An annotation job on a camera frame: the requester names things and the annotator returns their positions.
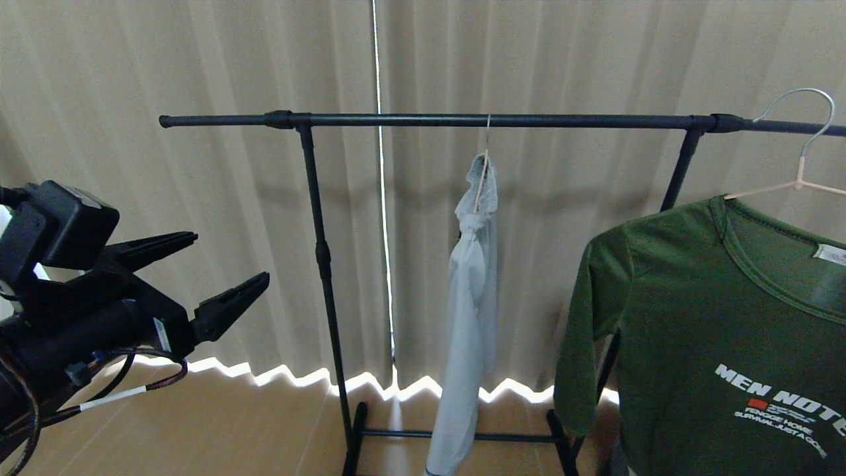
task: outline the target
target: shirt sleeve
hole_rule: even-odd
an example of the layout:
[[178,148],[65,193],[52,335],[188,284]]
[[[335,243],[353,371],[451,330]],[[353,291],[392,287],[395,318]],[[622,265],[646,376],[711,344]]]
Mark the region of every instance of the shirt sleeve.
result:
[[594,238],[582,255],[553,397],[558,418],[572,434],[582,436],[593,424],[597,399],[594,342],[617,328],[629,299],[633,266],[622,227]]

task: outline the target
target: green t-shirt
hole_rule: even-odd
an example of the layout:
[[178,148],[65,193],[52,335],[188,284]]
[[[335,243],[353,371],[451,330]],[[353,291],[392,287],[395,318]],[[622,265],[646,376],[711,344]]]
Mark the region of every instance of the green t-shirt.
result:
[[639,476],[846,474],[842,248],[721,196],[597,236],[555,377],[564,427],[590,429],[594,341],[619,329]]

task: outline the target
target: clothes hanger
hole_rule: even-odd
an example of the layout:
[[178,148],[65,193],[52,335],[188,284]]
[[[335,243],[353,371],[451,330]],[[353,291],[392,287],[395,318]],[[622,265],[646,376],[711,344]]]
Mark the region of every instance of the clothes hanger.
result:
[[479,212],[479,200],[481,199],[481,187],[485,184],[485,177],[487,176],[487,143],[491,138],[491,115],[487,115],[487,125],[485,126],[485,162],[481,166],[481,179],[479,180],[479,189],[476,190],[475,206],[473,213]]
[[805,154],[808,151],[808,146],[810,146],[810,144],[814,141],[814,139],[821,136],[832,125],[832,122],[834,120],[834,113],[835,113],[835,110],[836,110],[837,107],[836,107],[836,104],[834,102],[834,99],[832,99],[832,97],[827,92],[823,91],[822,89],[817,89],[815,87],[800,87],[800,88],[797,88],[797,89],[793,89],[791,91],[787,91],[784,94],[782,94],[781,96],[776,97],[772,102],[770,102],[770,105],[767,106],[766,109],[764,110],[764,114],[762,114],[761,116],[759,116],[755,119],[752,119],[752,122],[758,122],[759,120],[764,119],[770,113],[770,110],[772,109],[772,107],[776,105],[776,102],[781,101],[782,99],[784,99],[786,96],[788,96],[790,94],[793,94],[795,92],[802,92],[802,91],[815,92],[815,93],[820,94],[823,97],[825,97],[826,100],[828,101],[829,112],[828,112],[828,121],[826,121],[826,124],[823,125],[822,129],[818,130],[816,132],[816,134],[811,136],[810,139],[808,139],[808,141],[805,143],[804,146],[802,146],[802,152],[799,155],[799,168],[796,171],[796,179],[791,180],[789,182],[785,182],[783,184],[770,185],[770,186],[766,186],[766,187],[762,187],[762,188],[756,188],[754,190],[741,191],[739,193],[732,193],[730,195],[725,196],[726,200],[732,200],[733,198],[740,198],[742,196],[755,195],[755,194],[758,194],[758,193],[763,193],[765,191],[781,190],[782,188],[788,188],[788,187],[793,187],[795,190],[798,190],[802,187],[808,187],[808,188],[812,188],[812,189],[815,189],[815,190],[827,191],[829,193],[834,193],[834,194],[837,194],[837,195],[846,195],[845,190],[840,190],[838,188],[834,188],[834,187],[830,187],[830,186],[826,186],[826,185],[813,184],[813,183],[810,183],[808,181],[805,181],[802,178],[803,174],[805,172]]

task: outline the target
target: beige curtain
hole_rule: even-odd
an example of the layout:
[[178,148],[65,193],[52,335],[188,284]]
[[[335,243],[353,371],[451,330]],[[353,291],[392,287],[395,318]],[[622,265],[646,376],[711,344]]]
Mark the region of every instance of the beige curtain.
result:
[[[846,8],[839,2],[376,3],[386,113],[735,113],[816,86],[846,101]],[[772,118],[818,121],[808,93]],[[446,358],[448,256],[464,175],[481,130],[386,129],[388,237],[400,386]],[[493,130],[499,171],[497,372],[552,382],[580,254],[597,233],[655,212],[682,131]],[[807,139],[704,137],[679,203],[789,180]],[[809,180],[846,187],[843,139],[820,139]],[[846,240],[834,196],[785,191],[750,203]]]
[[[2,2],[0,180],[61,180],[121,212],[113,241],[191,248],[141,275],[196,304],[262,270],[271,287],[194,359],[332,366],[299,137],[163,130],[160,114],[376,110],[366,2]],[[376,132],[315,131],[347,375],[390,383]]]

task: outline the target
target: clothes rack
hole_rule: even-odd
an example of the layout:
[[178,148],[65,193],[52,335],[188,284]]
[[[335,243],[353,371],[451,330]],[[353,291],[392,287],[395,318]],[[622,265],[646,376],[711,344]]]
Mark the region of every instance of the clothes rack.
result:
[[[398,126],[398,127],[517,127],[517,128],[593,128],[593,129],[659,129],[685,130],[682,146],[678,152],[673,176],[661,205],[661,211],[672,208],[681,190],[690,159],[696,152],[699,139],[705,134],[723,134],[740,130],[781,132],[792,134],[814,134],[821,124],[761,120],[753,122],[732,114],[658,116],[658,115],[584,115],[584,114],[340,114],[340,113],[293,113],[280,110],[253,115],[206,115],[206,116],[161,116],[162,127],[207,126],[207,125],[264,125],[274,129],[296,130],[305,158],[306,179],[309,186],[311,213],[314,218],[316,236],[316,262],[323,286],[326,303],[329,335],[332,342],[335,375],[341,401],[344,437],[347,455],[343,465],[343,476],[354,476],[358,467],[362,440],[365,436],[392,436],[410,438],[431,438],[431,431],[369,429],[366,427],[367,404],[360,402],[351,418],[349,398],[343,373],[341,343],[338,333],[338,315],[332,291],[332,268],[329,245],[323,227],[320,190],[315,163],[313,127],[324,126]],[[826,136],[846,137],[846,126],[834,125],[825,132]],[[602,370],[597,383],[597,394],[608,380],[620,346],[620,334],[615,333],[606,351]],[[579,455],[584,438],[578,438],[570,446],[561,423],[553,410],[547,412],[550,435],[540,434],[489,434],[477,433],[476,440],[516,441],[528,443],[550,443],[556,446],[563,473],[578,476],[575,459]]]

